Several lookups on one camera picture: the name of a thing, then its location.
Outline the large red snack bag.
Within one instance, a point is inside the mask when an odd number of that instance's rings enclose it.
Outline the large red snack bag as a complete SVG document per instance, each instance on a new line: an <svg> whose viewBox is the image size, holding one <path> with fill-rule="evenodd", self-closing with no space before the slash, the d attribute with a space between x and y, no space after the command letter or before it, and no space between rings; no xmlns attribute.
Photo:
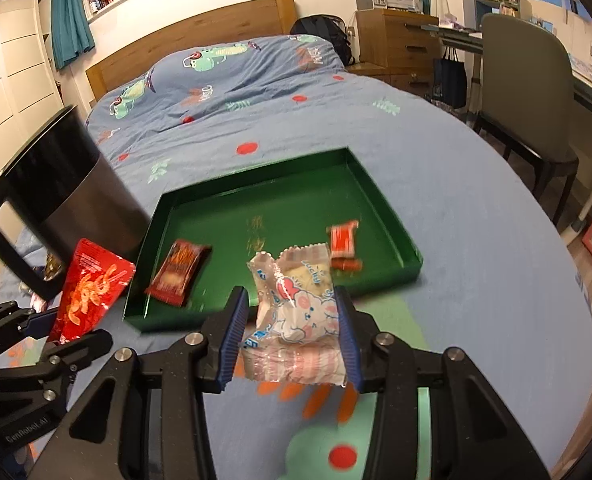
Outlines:
<svg viewBox="0 0 592 480"><path fill-rule="evenodd" d="M69 264L49 342L67 344L92 332L131 282L136 266L81 238Z"/></svg>

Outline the dark red noodle snack packet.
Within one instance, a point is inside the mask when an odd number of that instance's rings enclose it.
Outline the dark red noodle snack packet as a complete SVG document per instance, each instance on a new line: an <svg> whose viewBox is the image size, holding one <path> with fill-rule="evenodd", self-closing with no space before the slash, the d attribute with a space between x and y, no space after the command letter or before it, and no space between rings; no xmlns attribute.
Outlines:
<svg viewBox="0 0 592 480"><path fill-rule="evenodd" d="M175 240L145 292L154 299L181 308L189 299L195 278L211 253L209 245Z"/></svg>

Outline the clear pink bunny candy packet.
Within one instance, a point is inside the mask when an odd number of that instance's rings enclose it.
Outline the clear pink bunny candy packet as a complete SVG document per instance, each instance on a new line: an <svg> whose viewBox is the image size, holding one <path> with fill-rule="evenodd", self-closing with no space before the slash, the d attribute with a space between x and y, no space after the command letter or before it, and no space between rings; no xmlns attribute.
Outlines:
<svg viewBox="0 0 592 480"><path fill-rule="evenodd" d="M245 376L256 382L344 386L339 311L324 244L293 246L247 263L258 295L256 327L241 343Z"/></svg>

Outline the small red candy packet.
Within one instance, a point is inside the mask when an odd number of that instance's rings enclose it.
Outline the small red candy packet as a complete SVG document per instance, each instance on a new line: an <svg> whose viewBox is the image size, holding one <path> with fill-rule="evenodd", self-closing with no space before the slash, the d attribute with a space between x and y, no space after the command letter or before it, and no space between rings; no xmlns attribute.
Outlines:
<svg viewBox="0 0 592 480"><path fill-rule="evenodd" d="M355 255L355 231L359 226L358 220L350 220L327 229L332 269L343 272L362 270L363 263Z"/></svg>

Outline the black cylindrical bin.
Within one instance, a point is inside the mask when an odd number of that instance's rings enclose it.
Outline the black cylindrical bin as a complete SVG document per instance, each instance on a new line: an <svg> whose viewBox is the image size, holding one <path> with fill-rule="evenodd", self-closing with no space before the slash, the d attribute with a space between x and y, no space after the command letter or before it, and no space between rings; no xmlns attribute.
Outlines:
<svg viewBox="0 0 592 480"><path fill-rule="evenodd" d="M51 117L0 172L0 209L8 203L64 266L86 238L133 260L149 215L130 193L68 105ZM0 230L0 259L44 300L62 290L63 273L46 280Z"/></svg>

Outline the blue patterned bed cover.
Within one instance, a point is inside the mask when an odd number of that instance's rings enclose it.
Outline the blue patterned bed cover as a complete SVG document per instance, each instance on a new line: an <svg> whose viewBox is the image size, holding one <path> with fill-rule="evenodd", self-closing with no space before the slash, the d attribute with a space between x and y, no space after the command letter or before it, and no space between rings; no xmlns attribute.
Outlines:
<svg viewBox="0 0 592 480"><path fill-rule="evenodd" d="M546 479L592 388L580 276L491 146L313 36L53 110L0 206L64 263L0 333L0 477Z"/></svg>

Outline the cream wardrobe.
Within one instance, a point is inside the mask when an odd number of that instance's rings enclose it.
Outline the cream wardrobe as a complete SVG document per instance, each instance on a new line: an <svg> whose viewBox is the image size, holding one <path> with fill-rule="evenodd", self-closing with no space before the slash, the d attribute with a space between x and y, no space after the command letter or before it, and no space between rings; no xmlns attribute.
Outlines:
<svg viewBox="0 0 592 480"><path fill-rule="evenodd" d="M0 0L0 170L62 107L39 0Z"/></svg>

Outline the green shallow tray box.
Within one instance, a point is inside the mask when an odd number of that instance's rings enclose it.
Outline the green shallow tray box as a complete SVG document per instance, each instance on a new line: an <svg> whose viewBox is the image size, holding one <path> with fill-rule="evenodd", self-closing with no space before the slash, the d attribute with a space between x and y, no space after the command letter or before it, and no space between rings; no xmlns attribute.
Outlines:
<svg viewBox="0 0 592 480"><path fill-rule="evenodd" d="M324 243L327 229L358 220L360 272L333 281L354 297L413 282L423 257L386 197L349 148L303 155L163 194L143 240L122 318L142 333L200 326L243 286L258 303L248 261L265 250ZM147 295L175 240L212 250L181 308Z"/></svg>

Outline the wooden drawer cabinet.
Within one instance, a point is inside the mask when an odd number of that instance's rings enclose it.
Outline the wooden drawer cabinet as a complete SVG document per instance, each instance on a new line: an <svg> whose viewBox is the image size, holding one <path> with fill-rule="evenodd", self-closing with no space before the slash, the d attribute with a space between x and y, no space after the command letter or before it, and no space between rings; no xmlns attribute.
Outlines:
<svg viewBox="0 0 592 480"><path fill-rule="evenodd" d="M416 96L433 88L433 61L441 42L428 26L439 20L427 14L390 9L357 12L358 63L350 73L378 79Z"/></svg>

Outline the wooden headboard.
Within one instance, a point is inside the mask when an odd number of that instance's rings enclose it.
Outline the wooden headboard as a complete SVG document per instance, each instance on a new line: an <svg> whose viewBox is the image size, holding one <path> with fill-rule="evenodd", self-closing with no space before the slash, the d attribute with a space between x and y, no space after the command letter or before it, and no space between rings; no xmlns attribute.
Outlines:
<svg viewBox="0 0 592 480"><path fill-rule="evenodd" d="M162 27L127 44L86 70L93 99L148 70L165 56L192 47L240 42L289 33L297 20L295 0L249 0Z"/></svg>

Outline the black backpack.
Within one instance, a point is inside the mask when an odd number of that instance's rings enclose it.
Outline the black backpack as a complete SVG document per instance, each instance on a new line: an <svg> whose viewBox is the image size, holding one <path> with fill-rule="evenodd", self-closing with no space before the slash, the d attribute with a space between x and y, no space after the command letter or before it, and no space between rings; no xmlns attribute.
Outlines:
<svg viewBox="0 0 592 480"><path fill-rule="evenodd" d="M351 50L347 26L336 15L315 14L298 18L291 26L290 35L316 36L330 42L344 66L351 66L355 58Z"/></svg>

